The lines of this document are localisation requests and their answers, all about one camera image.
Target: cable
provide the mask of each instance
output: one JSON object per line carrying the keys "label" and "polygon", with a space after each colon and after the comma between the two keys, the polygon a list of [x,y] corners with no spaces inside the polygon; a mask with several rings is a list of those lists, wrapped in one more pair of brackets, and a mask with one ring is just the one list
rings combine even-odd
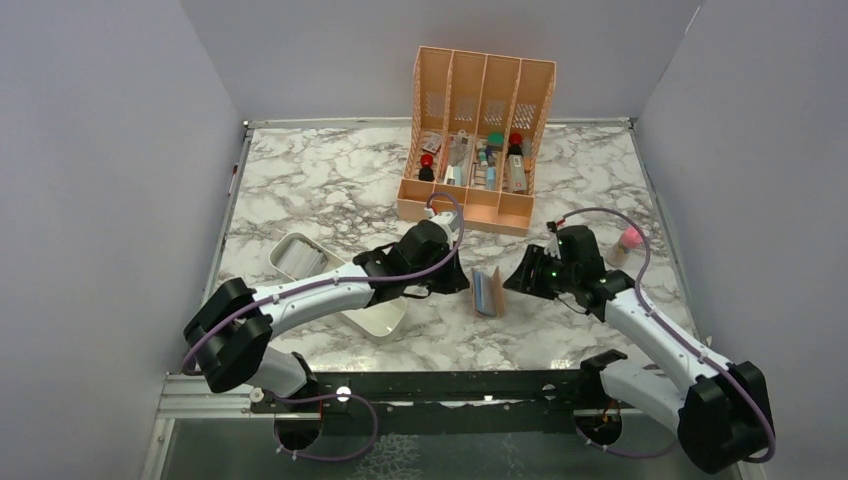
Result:
{"label": "cable", "polygon": [[630,459],[633,459],[633,460],[647,460],[649,458],[659,458],[659,457],[662,457],[664,455],[668,455],[669,453],[677,450],[677,446],[680,445],[679,443],[677,443],[675,441],[675,442],[672,442],[669,446],[667,446],[667,447],[665,447],[662,450],[657,451],[657,452],[633,453],[633,452],[628,452],[628,451],[625,451],[625,450],[619,450],[617,448],[610,447],[608,445],[601,445],[597,442],[594,442],[594,441],[590,440],[589,437],[587,437],[585,433],[583,433],[583,430],[580,430],[580,427],[577,427],[577,434],[580,435],[581,437],[583,437],[583,440],[586,440],[586,445],[589,445],[590,447],[596,448],[596,449],[601,450],[602,452],[608,453],[610,455],[615,455],[616,457],[630,458]]}
{"label": "cable", "polygon": [[330,398],[350,397],[365,405],[368,408],[368,411],[371,413],[371,418],[374,420],[374,428],[371,431],[371,438],[368,439],[368,443],[366,443],[364,447],[360,448],[359,450],[353,453],[349,453],[347,455],[342,455],[339,457],[325,457],[322,455],[313,455],[311,453],[300,453],[300,450],[289,450],[288,448],[283,446],[283,443],[280,441],[279,429],[277,425],[274,425],[274,440],[277,442],[277,453],[285,452],[291,455],[292,459],[296,459],[299,457],[305,458],[307,460],[317,460],[319,462],[346,462],[348,460],[353,460],[354,458],[367,452],[371,449],[371,447],[374,446],[375,443],[377,443],[377,436],[380,433],[379,425],[377,423],[377,411],[374,410],[374,405],[371,405],[371,402],[364,399],[363,397],[360,397],[359,395],[356,395],[355,393],[328,393],[326,395],[318,395],[316,397],[306,397],[298,399],[283,398],[273,392],[271,394],[274,395],[276,401],[289,405],[297,405],[300,403],[310,402],[323,402],[324,400]]}
{"label": "cable", "polygon": [[[339,283],[342,283],[342,282],[387,283],[387,282],[403,282],[403,281],[407,281],[407,280],[415,280],[416,278],[421,278],[425,275],[429,275],[429,274],[439,270],[443,266],[447,265],[448,262],[453,260],[453,257],[455,257],[457,255],[457,253],[459,252],[459,245],[462,243],[462,237],[463,237],[463,234],[465,233],[465,219],[462,216],[462,206],[459,204],[459,202],[456,201],[455,198],[453,198],[453,196],[451,196],[447,193],[444,193],[444,192],[435,192],[435,193],[430,195],[430,198],[427,199],[427,207],[428,208],[430,207],[430,202],[432,202],[433,198],[435,198],[435,197],[445,197],[448,200],[450,200],[450,202],[453,203],[454,208],[456,208],[456,213],[459,216],[459,233],[457,235],[456,242],[454,243],[453,248],[450,250],[450,252],[448,252],[448,254],[445,256],[445,258],[436,262],[435,265],[428,267],[428,268],[425,268],[424,270],[421,270],[420,272],[408,273],[406,275],[393,275],[393,276],[383,276],[383,277],[368,277],[368,276],[365,276],[365,277],[339,277],[338,282]],[[203,348],[203,346],[206,345],[206,343],[209,342],[209,339],[212,338],[213,336],[217,335],[218,332],[220,332],[221,330],[226,328],[227,325],[233,323],[235,321],[235,319],[239,318],[240,316],[244,315],[245,313],[253,310],[254,308],[259,308],[259,307],[262,307],[264,305],[267,305],[269,303],[274,302],[275,297],[277,298],[277,301],[279,301],[283,298],[288,298],[292,295],[297,295],[298,293],[302,293],[302,292],[306,292],[308,290],[312,290],[313,288],[323,287],[325,285],[333,285],[335,283],[336,283],[336,280],[331,279],[331,278],[325,279],[325,280],[318,280],[318,281],[315,281],[315,282],[312,282],[312,283],[309,283],[309,284],[306,284],[306,285],[301,285],[299,287],[292,288],[291,290],[284,290],[277,295],[272,295],[272,296],[268,296],[268,297],[256,300],[256,301],[249,303],[249,304],[245,305],[244,307],[236,310],[235,312],[230,314],[227,318],[222,320],[220,323],[218,323],[217,325],[215,325],[214,327],[209,329],[209,331],[206,332],[206,335],[203,335],[203,337],[201,337],[200,340],[198,340],[197,343],[195,343],[189,349],[185,358],[183,358],[183,363],[182,363],[182,366],[180,367],[180,370],[182,372],[190,371],[191,370],[191,368],[190,368],[191,363],[194,360],[194,357],[197,355],[197,352],[199,352],[200,349]]]}
{"label": "cable", "polygon": [[[685,348],[690,353],[692,353],[692,355],[700,357],[701,351],[697,347],[695,347],[694,345],[689,343],[686,340],[686,338],[684,338],[682,335],[677,333],[677,331],[674,330],[671,327],[671,325],[668,324],[668,322],[666,322],[661,316],[659,316],[659,314],[657,314],[653,310],[653,308],[651,308],[651,306],[648,304],[648,301],[645,299],[645,296],[642,294],[642,277],[645,276],[645,272],[648,271],[648,264],[650,264],[650,262],[651,262],[650,240],[648,239],[647,235],[645,235],[645,232],[643,232],[642,229],[639,228],[639,225],[637,225],[636,222],[634,222],[627,215],[625,215],[625,214],[623,214],[623,213],[621,213],[617,210],[613,210],[611,208],[606,208],[606,207],[578,208],[577,210],[574,210],[572,212],[569,212],[569,213],[566,213],[565,215],[563,215],[561,221],[564,222],[565,219],[568,218],[568,217],[571,217],[573,215],[578,215],[578,214],[581,214],[581,213],[586,213],[586,212],[604,212],[604,213],[609,213],[609,214],[615,215],[615,216],[623,219],[624,221],[629,223],[633,228],[636,229],[636,231],[639,233],[639,236],[642,237],[642,243],[645,245],[645,262],[642,264],[642,268],[639,269],[639,273],[636,274],[635,287],[634,287],[634,290],[636,291],[636,298],[639,300],[639,304],[642,306],[642,308],[644,308],[645,311],[650,314],[651,318],[654,321],[656,321],[657,324],[663,330],[665,330],[666,333],[671,335],[671,337],[674,338],[674,340],[677,341],[677,343],[679,343],[683,348]],[[739,393],[739,395],[742,397],[742,399],[745,400],[745,403],[747,403],[748,406],[751,407],[751,410],[753,410],[754,415],[757,417],[757,420],[760,422],[760,424],[763,427],[763,430],[766,432],[766,439],[768,441],[768,451],[766,451],[766,453],[761,457],[750,457],[750,458],[746,459],[745,461],[749,462],[749,463],[765,463],[765,462],[771,460],[772,457],[774,457],[775,451],[777,449],[777,445],[776,445],[776,440],[775,440],[775,436],[774,436],[774,430],[771,428],[771,424],[769,423],[768,419],[766,418],[765,413],[763,413],[763,410],[760,408],[759,405],[757,405],[757,402],[755,402],[754,399],[751,398],[751,395],[748,394],[748,392],[745,391],[745,389],[742,387],[742,385],[740,385],[739,382],[736,381],[736,379],[733,378],[733,376],[724,369],[724,367],[719,365],[718,362],[711,359],[709,356],[704,356],[703,360],[704,360],[704,363],[706,363],[712,369],[714,369],[716,372],[718,372],[719,375],[724,377],[724,379],[727,380],[727,382],[730,383],[731,386],[733,386],[733,388]],[[671,451],[669,448],[662,450],[662,452],[665,452],[665,453],[668,453],[669,451]],[[627,457],[627,458],[653,458],[653,457]]]}

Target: metal frame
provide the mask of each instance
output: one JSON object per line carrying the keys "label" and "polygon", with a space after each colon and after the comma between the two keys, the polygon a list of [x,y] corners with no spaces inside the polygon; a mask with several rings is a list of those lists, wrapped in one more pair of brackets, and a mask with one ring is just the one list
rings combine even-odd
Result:
{"label": "metal frame", "polygon": [[[296,120],[259,120],[245,122],[251,130],[260,128],[353,128],[353,127],[404,127],[412,124],[411,117],[354,117],[311,118]],[[630,127],[627,117],[618,118],[548,118],[547,125],[574,127]]]}
{"label": "metal frame", "polygon": [[215,287],[215,278],[218,276],[218,270],[221,268],[221,257],[224,254],[224,247],[227,245],[227,232],[230,230],[230,223],[233,221],[233,211],[236,208],[236,198],[241,187],[241,180],[244,177],[244,169],[247,164],[247,156],[250,153],[250,144],[253,142],[253,129],[250,128],[249,122],[244,122],[247,128],[244,132],[244,140],[241,145],[241,153],[239,154],[238,165],[236,170],[236,179],[233,183],[233,190],[230,192],[230,197],[227,199],[227,206],[224,210],[224,220],[221,223],[221,229],[218,231],[218,239],[215,243],[215,253],[212,255],[212,265],[209,267],[209,274],[206,277],[206,285],[203,287],[203,294],[200,298],[200,304],[203,305]]}
{"label": "metal frame", "polygon": [[[551,125],[569,125],[574,127],[625,127],[630,131],[631,141],[639,160],[640,168],[647,185],[648,193],[654,205],[655,211],[659,218],[660,227],[666,237],[666,246],[669,248],[669,254],[672,259],[672,268],[675,278],[681,288],[681,293],[684,297],[684,305],[689,309],[686,299],[689,298],[688,288],[682,275],[680,263],[678,261],[677,252],[674,248],[671,232],[668,222],[663,214],[662,204],[656,193],[656,189],[648,173],[642,155],[636,141],[634,132],[634,123],[636,119],[617,118],[617,119],[564,119],[555,118],[549,119],[548,124]],[[396,127],[408,124],[409,118],[333,118],[333,119],[314,119],[314,120],[283,120],[283,121],[252,121],[244,122],[246,128],[244,142],[242,145],[241,154],[238,159],[238,170],[236,172],[236,180],[233,186],[233,191],[227,202],[227,207],[224,212],[224,218],[221,224],[221,229],[218,235],[218,242],[213,254],[212,263],[210,265],[209,274],[201,303],[205,302],[211,294],[215,280],[218,275],[221,257],[226,245],[226,235],[232,222],[233,211],[235,209],[238,191],[241,186],[242,178],[247,163],[247,157],[250,151],[250,145],[253,140],[253,134],[256,129],[260,128],[352,128],[352,127]],[[482,372],[467,372],[469,374],[477,374]],[[524,373],[532,374],[533,372],[485,372],[493,375],[522,375]],[[410,375],[428,375],[428,372],[417,372]],[[340,376],[357,376],[357,375],[379,375],[365,373],[346,373],[338,372],[335,375]],[[174,432],[175,422],[179,419],[190,418],[210,418],[210,419],[226,419],[226,418],[261,418],[277,420],[316,420],[320,419],[320,414],[311,412],[268,412],[254,413],[251,411],[251,402],[249,397],[251,388],[247,386],[236,388],[225,394],[211,394],[203,377],[187,377],[183,375],[167,375],[160,397],[159,407],[156,411],[156,420],[154,422],[153,432],[151,435],[150,444],[145,458],[141,477],[143,480],[158,480],[164,472],[168,449],[170,447],[171,438]],[[569,411],[573,416],[591,416],[601,412],[600,408],[591,408],[590,405],[570,405]],[[384,409],[385,413],[390,413],[391,410]],[[636,410],[624,409],[622,414],[635,415],[641,414]],[[734,472],[739,478],[744,480],[765,480],[765,472],[761,465],[753,465],[740,463],[739,467],[734,469]]]}

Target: white plastic container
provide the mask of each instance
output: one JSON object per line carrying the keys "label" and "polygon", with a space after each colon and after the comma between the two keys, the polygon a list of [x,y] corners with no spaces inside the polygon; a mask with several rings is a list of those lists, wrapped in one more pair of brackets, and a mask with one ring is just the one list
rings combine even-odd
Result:
{"label": "white plastic container", "polygon": [[[324,252],[327,256],[327,266],[324,271],[330,271],[344,265],[346,262],[335,254],[315,243],[311,238],[302,233],[290,233],[280,240],[271,254],[268,256],[268,261],[271,262],[271,267],[280,274],[285,283],[293,282],[294,279],[288,276],[285,272],[277,268],[277,263],[282,257],[283,252],[288,248],[288,244],[292,240],[300,240],[311,245],[314,248]],[[354,329],[361,332],[365,337],[374,343],[384,344],[392,341],[400,331],[401,322],[406,316],[406,300],[396,298],[390,302],[374,305],[362,310],[347,310],[334,314],[339,319],[352,326]]]}

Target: black metal bar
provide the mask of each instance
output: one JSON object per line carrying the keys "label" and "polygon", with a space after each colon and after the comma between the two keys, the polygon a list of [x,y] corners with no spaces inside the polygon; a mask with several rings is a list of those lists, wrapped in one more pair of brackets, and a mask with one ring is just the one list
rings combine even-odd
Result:
{"label": "black metal bar", "polygon": [[[602,409],[608,401],[587,388],[589,379],[580,370],[315,375],[321,394],[347,386],[372,402],[382,434],[574,433],[574,410]],[[321,408],[325,435],[371,432],[371,414],[359,402],[327,400]],[[282,413],[289,407],[268,397],[251,411]]]}

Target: desk organizer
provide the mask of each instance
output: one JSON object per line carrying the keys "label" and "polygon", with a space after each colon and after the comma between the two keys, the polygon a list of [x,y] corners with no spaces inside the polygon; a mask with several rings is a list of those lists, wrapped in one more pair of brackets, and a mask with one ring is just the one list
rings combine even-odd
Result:
{"label": "desk organizer", "polygon": [[[412,141],[398,189],[398,216],[409,221],[426,218],[427,198],[433,192],[445,192],[463,205],[466,228],[527,235],[536,156],[555,83],[554,62],[421,47],[415,61]],[[457,185],[447,185],[446,176],[453,177],[456,171],[448,165],[450,139],[460,132],[470,140],[465,153],[474,166],[465,169],[466,178]],[[475,175],[478,142],[485,146],[490,134],[501,134],[506,143],[515,133],[524,139],[526,190],[515,193],[507,188],[507,145],[494,155],[496,179],[494,188],[487,188],[485,175]],[[441,148],[432,154],[434,181],[422,181],[418,179],[421,157],[429,153],[424,148],[434,135],[442,137]],[[444,199],[433,204],[437,211],[453,208]]]}

